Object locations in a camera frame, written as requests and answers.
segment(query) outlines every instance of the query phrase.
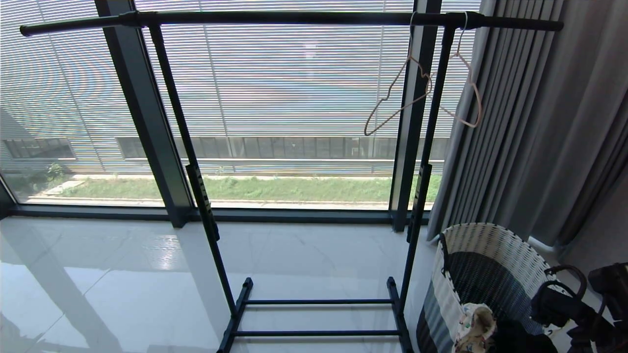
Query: green lawn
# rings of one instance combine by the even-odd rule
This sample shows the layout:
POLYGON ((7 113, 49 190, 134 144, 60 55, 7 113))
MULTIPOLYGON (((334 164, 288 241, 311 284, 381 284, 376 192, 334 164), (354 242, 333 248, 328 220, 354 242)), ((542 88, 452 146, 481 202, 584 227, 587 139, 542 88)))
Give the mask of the green lawn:
MULTIPOLYGON (((388 202, 391 179, 350 178, 205 178, 210 198, 216 200, 284 200, 388 202)), ((428 202, 436 198, 440 175, 433 175, 428 190, 428 202)), ((90 179, 63 191, 64 197, 161 198, 154 180, 90 179)))

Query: horizontal rod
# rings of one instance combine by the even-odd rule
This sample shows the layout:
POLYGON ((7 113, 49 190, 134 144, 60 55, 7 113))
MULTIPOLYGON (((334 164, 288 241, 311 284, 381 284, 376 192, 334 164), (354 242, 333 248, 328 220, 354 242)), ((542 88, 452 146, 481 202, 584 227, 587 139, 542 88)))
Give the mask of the horizontal rod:
POLYGON ((24 36, 42 33, 86 30, 111 26, 145 27, 160 24, 325 24, 353 26, 447 26, 466 29, 480 27, 559 31, 562 22, 541 19, 490 17, 465 13, 367 13, 301 11, 131 11, 117 16, 77 18, 20 26, 24 36))
POLYGON ((286 299, 286 300, 247 300, 246 305, 326 305, 326 304, 392 304, 390 299, 286 299))
POLYGON ((398 330, 349 331, 237 331, 238 337, 398 336, 398 330))

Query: laundry basket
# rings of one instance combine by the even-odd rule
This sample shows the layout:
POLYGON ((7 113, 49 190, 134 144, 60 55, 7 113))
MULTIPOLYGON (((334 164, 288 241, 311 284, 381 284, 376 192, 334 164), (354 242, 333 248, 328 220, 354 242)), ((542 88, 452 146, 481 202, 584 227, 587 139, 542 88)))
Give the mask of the laundry basket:
POLYGON ((545 260, 515 233, 499 225, 454 225, 440 234, 430 287, 416 329, 421 353, 452 351, 462 304, 484 303, 500 320, 520 322, 529 334, 543 334, 530 319, 539 286, 555 280, 545 260))

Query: wire hanger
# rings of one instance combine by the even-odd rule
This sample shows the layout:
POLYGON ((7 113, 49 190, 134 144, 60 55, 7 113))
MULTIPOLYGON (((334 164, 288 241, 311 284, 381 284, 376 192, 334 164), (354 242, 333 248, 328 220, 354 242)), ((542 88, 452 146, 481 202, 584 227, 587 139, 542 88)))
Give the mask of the wire hanger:
POLYGON ((399 72, 397 73, 397 76, 395 76, 394 80, 392 80, 392 83, 390 84, 390 86, 388 87, 388 93, 386 94, 386 96, 384 98, 379 99, 379 101, 377 102, 377 104, 375 105, 375 108, 373 108, 373 110, 371 111, 371 114, 369 115, 369 118, 366 119, 366 123, 364 124, 364 136, 370 136, 372 135, 374 132, 376 132, 377 130, 379 130, 382 126, 384 126, 387 122, 389 122, 392 118, 394 118, 399 112, 401 112, 403 109, 413 105, 414 103, 418 102, 421 99, 424 99, 425 97, 427 97, 427 95, 431 92, 432 89, 432 82, 431 82, 431 77, 428 73, 425 73, 423 71, 423 67, 421 66, 421 64, 419 63, 419 60, 415 59, 412 56, 412 45, 413 45, 413 37, 414 37, 414 33, 413 33, 413 29, 414 26, 412 25, 412 19, 414 18, 414 14, 416 13, 413 12, 412 16, 410 16, 410 46, 408 48, 408 57, 406 58, 406 60, 403 62, 403 65, 401 66, 401 68, 399 69, 399 72), (394 112, 392 115, 390 115, 388 118, 386 118, 386 120, 384 120, 380 125, 377 125, 372 131, 367 131, 369 128, 369 123, 371 122, 371 119, 373 118, 373 115, 375 115, 375 112, 377 111, 377 108, 379 107, 380 104, 382 104, 382 102, 387 101, 390 96, 391 96, 391 91, 393 90, 393 86, 394 84, 397 82, 397 80, 399 79, 399 76, 401 76, 401 72, 403 72, 403 69, 408 65, 408 63, 410 61, 415 62, 417 65, 419 65, 419 70, 421 70, 421 78, 427 78, 428 79, 428 84, 425 86, 425 94, 423 94, 421 97, 418 97, 417 99, 413 100, 412 102, 406 104, 405 106, 401 107, 400 109, 398 109, 396 112, 394 112))
POLYGON ((440 106, 440 109, 443 109, 445 113, 449 114, 451 117, 454 117, 457 121, 460 121, 462 124, 470 128, 476 128, 482 121, 482 98, 480 97, 480 92, 478 91, 475 82, 471 81, 471 76, 473 75, 473 71, 471 70, 471 65, 469 65, 468 61, 466 61, 466 59, 464 59, 464 57, 460 53, 460 42, 462 41, 462 36, 465 34, 465 30, 467 29, 467 22, 468 22, 468 14, 465 11, 465 26, 464 28, 462 28, 462 33, 460 34, 460 37, 458 38, 458 48, 456 49, 456 52, 452 56, 449 57, 449 59, 459 58, 460 61, 464 63, 465 66, 467 67, 467 70, 468 70, 467 84, 470 84, 471 87, 473 87, 473 91, 475 92, 475 100, 477 100, 477 119, 475 120, 475 124, 471 124, 470 122, 465 121, 461 117, 457 116, 454 112, 449 111, 447 108, 443 106, 440 106))

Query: gray curtain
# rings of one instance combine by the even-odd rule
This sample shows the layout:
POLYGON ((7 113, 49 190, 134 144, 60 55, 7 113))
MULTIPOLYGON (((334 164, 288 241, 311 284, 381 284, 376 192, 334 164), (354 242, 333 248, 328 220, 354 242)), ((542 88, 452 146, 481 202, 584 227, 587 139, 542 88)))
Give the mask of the gray curtain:
MULTIPOLYGON (((485 116, 476 129, 452 131, 429 235, 492 222, 567 244, 628 160, 628 1, 485 3, 494 16, 559 19, 565 28, 476 34, 485 116)), ((467 87, 458 113, 473 121, 476 109, 467 87)))

